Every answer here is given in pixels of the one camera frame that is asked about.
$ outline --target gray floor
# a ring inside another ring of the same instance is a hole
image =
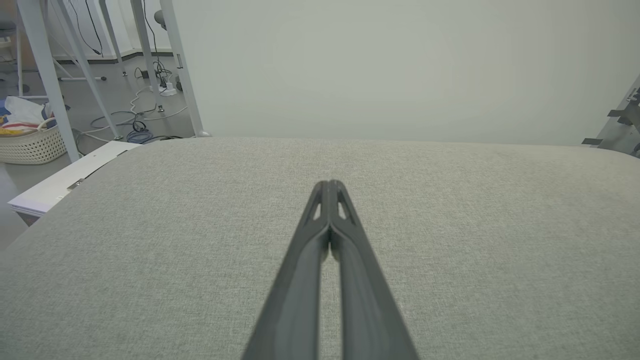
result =
[[[168,70],[176,73],[173,58],[161,57],[161,61]],[[107,77],[107,81],[98,81],[98,88],[106,103],[106,108],[110,112],[128,111],[131,108],[129,101],[134,99],[136,91],[149,85],[147,79],[135,79],[133,76],[136,67],[146,68],[142,57],[125,61],[125,66],[129,74],[126,78],[122,77],[118,65],[91,65],[92,71],[96,76]],[[82,76],[82,72],[73,65],[65,65],[65,68],[73,76]],[[17,87],[14,86],[17,84],[16,73],[7,74],[6,78],[7,80],[3,84],[4,87],[0,88],[0,99],[4,99],[7,95],[17,95]],[[25,73],[24,83],[31,87],[29,93],[25,95],[45,94],[37,72]],[[81,131],[92,129],[90,126],[91,120],[101,117],[102,113],[87,82],[61,82],[60,89],[65,98],[65,104],[71,107],[67,112],[71,126]],[[166,111],[162,114],[157,112],[149,113],[146,114],[147,117],[170,115],[186,106],[181,92],[171,97],[163,97],[163,99]],[[140,99],[135,102],[135,105],[135,111],[149,110],[154,107],[155,100],[150,91],[143,91],[140,93]],[[120,122],[130,117],[129,114],[119,113],[113,115],[113,120]],[[106,122],[102,120],[97,125],[105,126]],[[193,136],[188,110],[168,119],[148,121],[147,126],[156,136],[175,135],[183,138]],[[119,126],[118,130],[124,136],[131,130],[131,127]],[[111,131],[108,129],[93,135],[106,140],[113,138]],[[87,153],[103,144],[98,140],[82,136],[79,140],[78,148],[80,151]],[[66,167],[69,163],[70,161],[66,154],[45,165],[0,163],[0,251],[9,246],[27,228],[20,217],[11,211],[6,202]]]

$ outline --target white table leg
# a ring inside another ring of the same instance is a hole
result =
[[[93,96],[95,97],[95,100],[98,102],[98,107],[100,108],[102,115],[104,116],[104,118],[107,120],[107,123],[109,124],[109,127],[111,128],[111,132],[113,133],[115,140],[122,139],[122,136],[120,136],[120,133],[118,132],[117,127],[114,125],[113,121],[111,120],[111,114],[107,111],[106,107],[104,106],[104,103],[102,102],[102,96],[100,96],[100,92],[98,91],[98,86],[95,83],[95,77],[93,76],[91,69],[89,68],[89,63],[86,61],[86,56],[84,55],[84,52],[82,51],[82,47],[80,46],[80,39],[78,39],[78,35],[76,31],[71,27],[71,18],[67,13],[63,0],[53,0],[51,4],[53,5],[54,10],[59,15],[62,16],[62,19],[60,19],[60,23],[62,24],[62,30],[65,32],[67,38],[69,39],[69,42],[71,44],[71,49],[76,54],[78,65],[80,65],[80,69],[82,69],[84,77],[86,78],[86,82],[89,84],[89,87],[93,92]]]
[[[18,0],[17,3],[20,14],[22,15],[24,29],[31,43],[33,56],[38,65],[42,84],[44,85],[47,96],[51,102],[51,107],[56,116],[60,135],[65,142],[69,158],[71,161],[76,161],[80,158],[80,155],[76,148],[76,141],[73,132],[71,132],[67,109],[65,108],[60,86],[58,85],[58,77],[56,76],[56,69],[53,66],[53,58],[51,56],[51,49],[49,48],[49,41],[47,41],[47,32],[42,18],[40,3],[38,0]]]
[[[164,22],[166,24],[166,32],[169,34],[169,42],[171,43],[171,49],[176,61],[176,67],[178,75],[180,76],[180,82],[182,83],[182,91],[184,92],[184,98],[187,100],[189,106],[189,116],[191,117],[191,126],[193,126],[193,133],[197,137],[211,136],[207,131],[202,128],[202,121],[200,120],[200,114],[198,112],[198,106],[196,105],[196,98],[193,96],[193,86],[191,86],[191,79],[189,78],[189,70],[187,68],[187,61],[184,58],[184,50],[182,50],[182,42],[180,41],[180,32],[178,30],[178,22],[175,18],[175,12],[173,10],[173,0],[160,0],[160,7],[164,15]]]
[[[149,71],[149,82],[151,83],[151,89],[154,92],[156,98],[156,104],[158,105],[158,112],[163,112],[162,96],[160,90],[158,90],[158,81],[156,79],[156,68],[154,67],[154,59],[151,56],[151,45],[149,45],[149,37],[147,35],[147,23],[145,22],[145,12],[142,9],[143,0],[131,0],[131,8],[133,9],[133,19],[136,21],[136,28],[138,29],[138,36],[140,37],[140,44],[142,45],[142,53],[145,56],[145,63],[147,64],[147,70]]]
[[[116,52],[116,57],[118,58],[118,64],[120,64],[120,68],[122,69],[122,76],[127,75],[127,71],[124,68],[124,63],[122,63],[122,57],[120,56],[120,49],[118,48],[118,43],[116,42],[116,35],[113,32],[113,25],[111,24],[111,17],[109,17],[109,10],[107,9],[106,0],[99,0],[100,9],[102,10],[102,17],[104,18],[104,22],[107,26],[107,32],[109,33],[109,38],[111,39],[111,43],[113,44],[113,50]]]

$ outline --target gray fabric surface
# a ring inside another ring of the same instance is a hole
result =
[[[308,195],[342,180],[423,359],[640,357],[640,160],[201,138],[92,175],[3,254],[3,359],[238,359]],[[336,262],[321,357],[340,358]]]

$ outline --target white wall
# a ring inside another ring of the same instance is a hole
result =
[[[78,12],[80,29],[82,31],[82,35],[84,39],[94,48],[100,50],[98,40],[96,39],[95,33],[93,31],[93,26],[91,24],[91,20],[89,18],[86,5],[84,0],[70,0],[76,8]],[[159,0],[145,0],[147,3],[147,19],[149,24],[152,26],[153,30],[156,32],[156,43],[158,51],[161,52],[171,52],[171,46],[169,44],[169,38],[166,31],[154,20],[154,13],[160,10],[160,2]],[[69,0],[65,0],[65,7],[67,8],[67,12],[69,17],[71,18],[71,23],[73,28],[77,31],[77,23],[76,23],[76,14],[74,13],[71,5],[69,4]],[[96,30],[98,35],[100,36],[100,40],[102,41],[103,53],[104,57],[95,54],[87,45],[84,44],[81,40],[82,48],[84,54],[88,59],[91,60],[99,60],[99,59],[115,59],[115,52],[113,50],[113,46],[111,45],[111,41],[108,36],[107,28],[104,23],[104,18],[102,17],[102,12],[100,11],[100,6],[98,5],[97,0],[90,0],[88,2],[89,8],[91,9],[91,14],[93,15],[93,21],[96,24]],[[136,30],[135,22],[133,21],[133,11],[131,10],[131,2],[130,0],[114,0],[114,1],[106,1],[107,8],[109,10],[109,17],[111,18],[111,24],[114,29],[114,33],[116,36],[116,41],[118,42],[118,47],[120,48],[120,52],[122,56],[136,53],[141,51],[140,39],[138,37],[138,32]],[[51,36],[58,39],[63,46],[71,52],[71,46],[69,45],[68,40],[66,39],[64,32],[62,31],[62,27],[58,20],[58,17],[54,13],[53,7],[49,4],[49,20],[51,24]],[[147,33],[149,37],[149,43],[151,44],[152,51],[155,51],[153,45],[153,36],[151,31],[147,28]],[[56,59],[66,60],[68,56],[65,54],[64,50],[57,45],[57,43],[53,40],[51,43],[51,52]]]
[[[637,0],[174,0],[216,135],[575,145],[640,72]]]

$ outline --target white laundry basket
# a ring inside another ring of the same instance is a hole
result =
[[[43,121],[38,130],[30,134],[0,137],[0,163],[44,164],[67,152],[58,125],[50,129],[43,128],[53,120],[55,118]]]

